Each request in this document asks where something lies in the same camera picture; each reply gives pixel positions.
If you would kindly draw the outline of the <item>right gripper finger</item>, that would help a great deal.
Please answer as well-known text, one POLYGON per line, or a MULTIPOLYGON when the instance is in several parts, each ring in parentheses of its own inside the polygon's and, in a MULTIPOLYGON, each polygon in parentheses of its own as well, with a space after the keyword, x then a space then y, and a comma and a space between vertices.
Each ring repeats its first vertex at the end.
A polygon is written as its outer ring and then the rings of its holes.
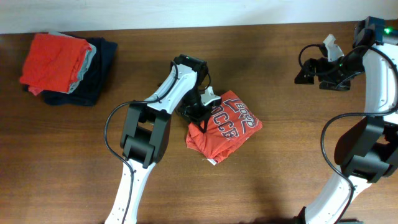
POLYGON ((347 81, 344 83, 327 83, 327 82, 321 82, 319 84, 319 89, 321 90, 332 90, 332 91, 348 91, 351 88, 351 82, 347 81))
POLYGON ((313 85, 314 77, 309 75, 305 70, 301 69, 301 71, 295 77, 294 83, 299 85, 313 85))

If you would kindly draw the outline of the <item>orange-red t-shirt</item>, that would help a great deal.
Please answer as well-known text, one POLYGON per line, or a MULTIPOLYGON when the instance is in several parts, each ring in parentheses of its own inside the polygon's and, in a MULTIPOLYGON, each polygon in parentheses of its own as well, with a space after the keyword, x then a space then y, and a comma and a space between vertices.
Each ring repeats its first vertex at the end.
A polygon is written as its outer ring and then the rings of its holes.
POLYGON ((185 143, 215 166, 260 129, 262 121, 230 90, 221 96, 221 104, 213 108, 205 133, 193 123, 188 125, 185 143))

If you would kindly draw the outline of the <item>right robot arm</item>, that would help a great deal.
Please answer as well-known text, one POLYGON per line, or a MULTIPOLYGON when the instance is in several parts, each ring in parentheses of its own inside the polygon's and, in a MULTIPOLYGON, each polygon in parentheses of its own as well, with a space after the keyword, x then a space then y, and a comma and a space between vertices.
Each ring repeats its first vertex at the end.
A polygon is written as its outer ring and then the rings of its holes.
POLYGON ((324 125, 320 148, 333 175, 294 223, 342 223, 362 191, 397 170, 397 30, 386 26, 384 19, 369 16, 355 26, 353 48, 347 54, 333 35, 317 48, 322 58, 299 61, 301 70, 294 82, 312 85, 317 79, 322 90, 348 91, 352 79, 365 74, 365 109, 339 114, 324 125), (339 119, 355 116, 360 121, 339 138, 329 159, 327 129, 339 119))

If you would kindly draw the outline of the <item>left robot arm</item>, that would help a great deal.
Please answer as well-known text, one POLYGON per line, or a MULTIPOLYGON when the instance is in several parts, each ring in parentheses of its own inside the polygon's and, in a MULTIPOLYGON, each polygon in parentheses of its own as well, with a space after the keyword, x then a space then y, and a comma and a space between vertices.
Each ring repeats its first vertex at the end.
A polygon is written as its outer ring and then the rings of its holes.
POLYGON ((170 63, 170 73, 158 89, 143 101, 128 101, 118 154, 123 172, 106 223, 136 223, 139 203, 149 174, 167 149, 172 113, 205 133, 213 107, 221 103, 210 85, 207 62, 181 54, 170 63))

